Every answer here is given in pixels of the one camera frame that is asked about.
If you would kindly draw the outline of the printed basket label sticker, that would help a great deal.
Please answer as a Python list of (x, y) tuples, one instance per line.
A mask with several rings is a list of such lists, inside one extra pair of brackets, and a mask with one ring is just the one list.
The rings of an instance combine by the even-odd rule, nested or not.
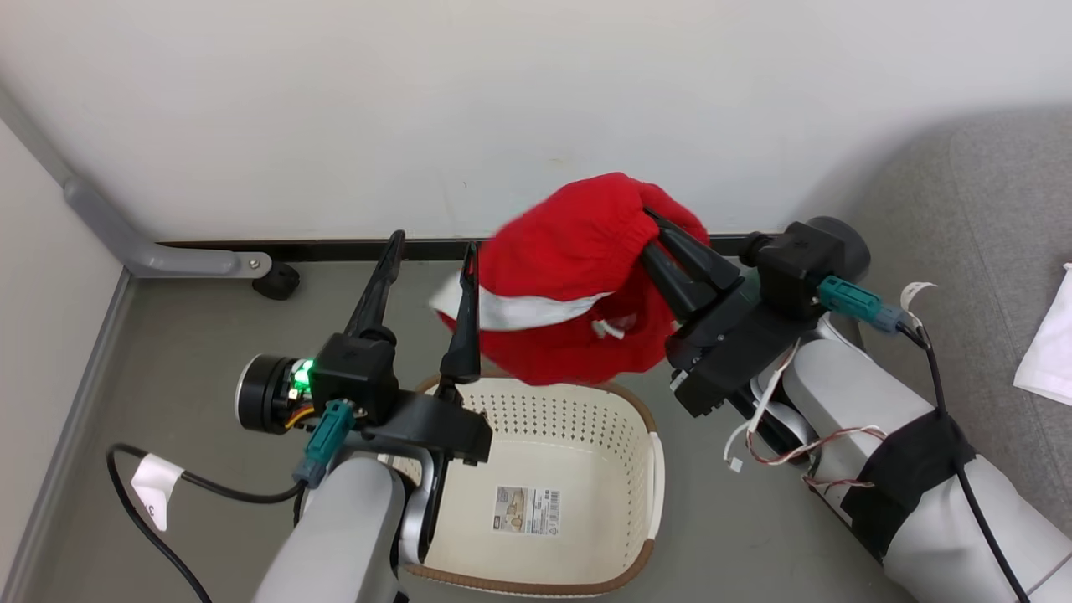
[(495, 489), (492, 530), (511, 534), (559, 536), (559, 489), (502, 487)]

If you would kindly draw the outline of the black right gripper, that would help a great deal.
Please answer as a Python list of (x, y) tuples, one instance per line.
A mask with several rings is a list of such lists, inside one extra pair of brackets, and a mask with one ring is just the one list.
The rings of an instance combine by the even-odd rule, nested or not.
[(641, 264), (675, 320), (686, 322), (667, 340), (673, 394), (690, 416), (704, 416), (808, 332), (809, 319), (762, 302), (759, 277), (743, 277), (708, 242), (653, 209), (644, 214), (657, 235), (641, 252)]

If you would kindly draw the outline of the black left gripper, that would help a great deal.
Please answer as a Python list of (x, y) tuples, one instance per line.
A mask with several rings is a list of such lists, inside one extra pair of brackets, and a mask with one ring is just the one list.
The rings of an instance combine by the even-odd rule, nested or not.
[[(353, 309), (344, 335), (373, 341), (397, 340), (394, 333), (385, 326), (384, 317), (390, 286), (394, 285), (401, 267), (405, 238), (404, 230), (392, 233)], [(378, 426), (367, 426), (367, 442), (372, 447), (425, 448), (471, 465), (489, 459), (493, 428), (485, 415), (455, 402), (461, 400), (458, 387), (476, 383), (482, 374), (478, 248), (478, 244), (470, 242), (463, 258), (455, 328), (451, 343), (441, 359), (435, 396), (401, 389), (387, 420)]]

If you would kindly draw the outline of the grey fabric sofa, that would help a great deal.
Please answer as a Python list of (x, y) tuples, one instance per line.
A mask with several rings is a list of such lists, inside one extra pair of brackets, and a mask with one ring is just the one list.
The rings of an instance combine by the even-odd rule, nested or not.
[(1014, 385), (1072, 262), (1072, 104), (933, 127), (846, 217), (868, 244), (863, 285), (930, 333), (946, 405), (977, 451), (1072, 538), (1072, 407)]

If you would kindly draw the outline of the red garment with white stripe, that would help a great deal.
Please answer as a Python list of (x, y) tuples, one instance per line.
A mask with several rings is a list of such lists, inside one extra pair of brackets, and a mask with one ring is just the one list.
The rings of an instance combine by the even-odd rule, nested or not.
[(656, 216), (708, 241), (696, 214), (623, 173), (566, 183), (498, 229), (477, 253), (485, 358), (532, 386), (658, 366), (675, 317), (641, 264)]

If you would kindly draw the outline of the white cloth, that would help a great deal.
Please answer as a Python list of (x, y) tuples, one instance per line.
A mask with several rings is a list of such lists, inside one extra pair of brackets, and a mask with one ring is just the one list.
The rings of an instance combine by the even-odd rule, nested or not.
[(1072, 262), (1018, 370), (1013, 385), (1072, 407)]

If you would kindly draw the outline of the cream perforated laundry basket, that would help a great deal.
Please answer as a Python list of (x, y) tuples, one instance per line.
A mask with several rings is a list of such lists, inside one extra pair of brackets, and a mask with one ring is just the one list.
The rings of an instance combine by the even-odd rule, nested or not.
[[(617, 384), (535, 387), (487, 376), (460, 388), (493, 428), (489, 461), (449, 466), (419, 579), (516, 598), (579, 599), (646, 568), (665, 503), (662, 442), (647, 406)], [(559, 489), (559, 536), (492, 530), (497, 487)]]

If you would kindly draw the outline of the grey panel edge strip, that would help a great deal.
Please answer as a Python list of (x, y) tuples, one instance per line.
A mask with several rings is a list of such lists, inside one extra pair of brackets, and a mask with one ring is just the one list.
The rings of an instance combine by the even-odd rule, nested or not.
[(46, 549), (49, 548), (54, 531), (51, 523), (59, 516), (61, 508), (64, 508), (64, 490), (80, 458), (80, 448), (88, 438), (90, 423), (95, 417), (96, 392), (106, 374), (108, 363), (111, 361), (111, 351), (126, 317), (133, 280), (131, 273), (123, 268), (117, 285), (111, 291), (110, 305), (96, 333), (95, 344), (85, 363), (85, 370), (70, 405), (64, 428), (59, 432), (49, 469), (45, 473), (38, 500), (23, 532), (23, 541), (8, 573), (8, 583), (3, 592), (0, 592), (0, 603), (31, 603), (32, 583), (39, 570), (44, 567)]

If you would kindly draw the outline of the black round frame foot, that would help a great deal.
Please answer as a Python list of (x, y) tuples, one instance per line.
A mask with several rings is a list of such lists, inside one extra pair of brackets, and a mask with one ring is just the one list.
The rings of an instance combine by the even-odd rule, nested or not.
[(287, 302), (300, 285), (300, 274), (284, 262), (273, 262), (271, 268), (251, 282), (254, 291), (272, 302)]

